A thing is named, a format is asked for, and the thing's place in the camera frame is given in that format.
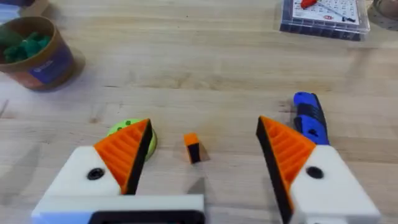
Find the wooden table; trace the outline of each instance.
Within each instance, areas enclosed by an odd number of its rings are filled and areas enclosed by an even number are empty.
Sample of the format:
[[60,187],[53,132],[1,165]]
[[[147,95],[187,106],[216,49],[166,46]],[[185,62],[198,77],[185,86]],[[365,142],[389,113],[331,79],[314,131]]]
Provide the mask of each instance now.
[[[260,114],[289,123],[296,91],[316,93],[330,141],[398,223],[398,35],[371,24],[365,42],[277,30],[278,0],[53,0],[85,67],[37,93],[0,77],[0,220],[29,223],[77,146],[127,118],[150,118],[159,146],[139,194],[205,190],[211,223],[279,223],[260,145]],[[185,160],[196,132],[210,161]]]

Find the wood grain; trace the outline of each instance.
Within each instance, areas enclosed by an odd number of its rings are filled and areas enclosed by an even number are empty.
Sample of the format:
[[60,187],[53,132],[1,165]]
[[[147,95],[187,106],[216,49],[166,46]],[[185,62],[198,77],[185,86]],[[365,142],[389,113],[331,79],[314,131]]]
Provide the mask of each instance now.
[[[30,211],[77,146],[150,118],[159,146],[139,194],[204,189],[211,223],[279,223],[257,117],[290,123],[296,91],[318,94],[332,144],[398,223],[398,36],[365,42],[280,33],[277,0],[53,0],[45,13],[81,75],[37,93],[0,76],[0,220]],[[191,166],[196,132],[210,161]]]

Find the small orange block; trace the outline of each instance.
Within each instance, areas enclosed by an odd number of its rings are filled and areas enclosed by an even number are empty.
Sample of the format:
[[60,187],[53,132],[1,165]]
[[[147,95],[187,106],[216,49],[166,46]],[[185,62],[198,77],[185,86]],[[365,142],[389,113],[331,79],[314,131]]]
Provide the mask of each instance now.
[[185,147],[187,147],[191,164],[209,159],[196,133],[184,134],[184,143]]

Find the blue object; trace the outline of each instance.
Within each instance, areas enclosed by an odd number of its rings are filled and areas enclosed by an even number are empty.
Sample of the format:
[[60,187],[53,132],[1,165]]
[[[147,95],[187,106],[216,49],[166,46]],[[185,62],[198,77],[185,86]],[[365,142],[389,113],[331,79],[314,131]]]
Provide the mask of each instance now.
[[293,102],[297,107],[294,118],[296,130],[315,144],[329,145],[326,119],[318,97],[314,93],[297,92]]

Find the green toy pieces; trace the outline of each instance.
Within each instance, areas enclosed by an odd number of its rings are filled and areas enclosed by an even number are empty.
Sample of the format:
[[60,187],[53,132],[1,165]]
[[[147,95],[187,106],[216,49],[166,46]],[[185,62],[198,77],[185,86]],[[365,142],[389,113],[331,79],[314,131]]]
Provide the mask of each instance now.
[[19,62],[33,57],[49,44],[51,37],[40,35],[38,32],[31,33],[28,38],[17,46],[11,46],[4,50],[3,54],[7,63]]

